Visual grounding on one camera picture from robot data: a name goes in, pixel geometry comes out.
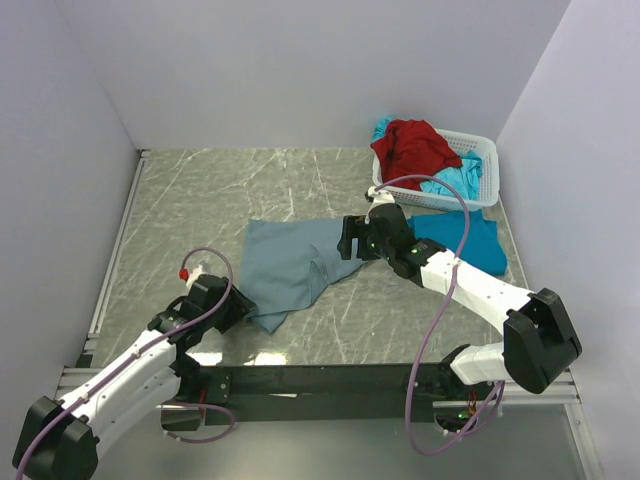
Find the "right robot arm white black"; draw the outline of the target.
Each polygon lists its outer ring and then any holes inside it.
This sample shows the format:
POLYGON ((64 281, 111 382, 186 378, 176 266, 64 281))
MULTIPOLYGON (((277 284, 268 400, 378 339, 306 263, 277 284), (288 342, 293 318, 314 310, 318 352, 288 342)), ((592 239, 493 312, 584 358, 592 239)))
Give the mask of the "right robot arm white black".
POLYGON ((386 261, 397 276, 443 294, 501 333, 499 343, 464 346, 445 360, 461 384, 512 380, 540 394, 583 352, 556 292, 507 284, 456 258, 444 245, 417 238, 395 203, 344 217, 337 250, 344 260, 386 261))

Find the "grey blue t shirt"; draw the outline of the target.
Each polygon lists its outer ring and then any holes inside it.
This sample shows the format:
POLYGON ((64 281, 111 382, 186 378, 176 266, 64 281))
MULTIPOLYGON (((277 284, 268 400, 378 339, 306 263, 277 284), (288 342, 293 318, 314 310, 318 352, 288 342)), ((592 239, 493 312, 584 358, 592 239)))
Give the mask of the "grey blue t shirt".
POLYGON ((314 304, 324 290, 364 262, 343 260, 337 250, 342 220, 293 222, 252 219, 241 259, 240 291, 256 304, 251 321, 271 334, 289 313, 314 304))

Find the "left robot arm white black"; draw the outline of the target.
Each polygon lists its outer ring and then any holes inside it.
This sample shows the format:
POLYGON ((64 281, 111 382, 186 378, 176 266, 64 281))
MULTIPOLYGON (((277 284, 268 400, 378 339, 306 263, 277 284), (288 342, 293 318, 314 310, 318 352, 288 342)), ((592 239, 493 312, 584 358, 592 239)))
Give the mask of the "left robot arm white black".
POLYGON ((209 410, 232 418, 222 405, 229 378, 209 386, 188 351, 207 331, 224 333, 255 307, 228 278, 200 275, 98 374, 29 408, 12 459, 17 478, 91 478, 110 447, 156 407, 183 407, 197 420, 209 410))

